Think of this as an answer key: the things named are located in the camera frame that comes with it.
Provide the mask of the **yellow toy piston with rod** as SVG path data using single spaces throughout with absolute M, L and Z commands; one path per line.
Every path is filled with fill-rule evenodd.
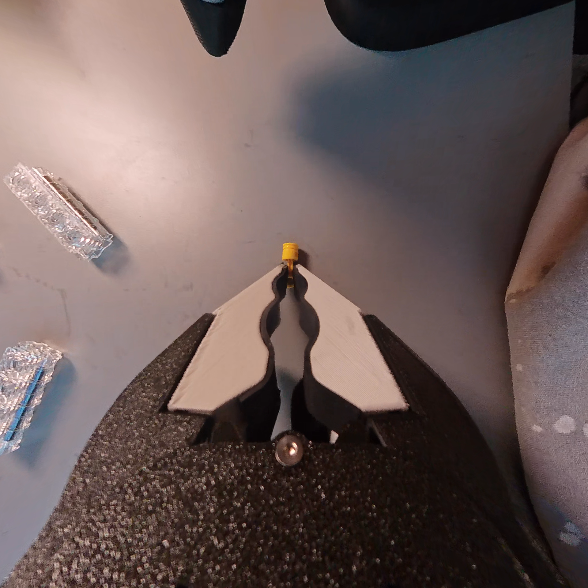
M 299 260 L 299 246 L 297 243 L 286 242 L 282 246 L 282 262 L 288 269 L 287 289 L 294 287 L 293 271 Z

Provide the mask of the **clear toy brick grey rod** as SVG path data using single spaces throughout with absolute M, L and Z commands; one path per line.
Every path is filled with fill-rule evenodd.
M 114 236 L 77 195 L 48 170 L 17 164 L 4 183 L 40 224 L 69 253 L 80 259 L 98 259 Z

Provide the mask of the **clear toy brick dark rod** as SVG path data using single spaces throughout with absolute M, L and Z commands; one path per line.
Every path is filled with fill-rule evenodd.
M 51 382 L 62 351 L 42 342 L 20 342 L 1 357 L 1 454 L 17 450 Z

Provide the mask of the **grey desk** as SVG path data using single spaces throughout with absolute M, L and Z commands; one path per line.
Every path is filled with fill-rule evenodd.
M 531 520 L 504 295 L 569 130 L 575 5 L 379 54 L 323 1 L 248 1 L 227 55 L 179 1 L 1 1 L 1 178 L 39 165 L 114 234 L 70 254 L 1 182 L 1 351 L 65 352 L 1 457 L 1 580 L 128 383 L 297 242 L 459 396 Z

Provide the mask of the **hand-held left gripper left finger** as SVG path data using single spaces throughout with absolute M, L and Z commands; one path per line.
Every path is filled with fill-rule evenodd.
M 287 281 L 288 268 L 280 264 L 213 312 L 167 411 L 207 418 L 211 437 L 227 423 L 241 440 L 271 439 L 281 393 L 270 337 Z

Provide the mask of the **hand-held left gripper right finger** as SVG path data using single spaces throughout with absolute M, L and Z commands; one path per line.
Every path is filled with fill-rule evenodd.
M 292 428 L 330 442 L 357 420 L 408 411 L 361 309 L 302 266 L 293 271 L 293 290 L 307 342 L 292 392 Z

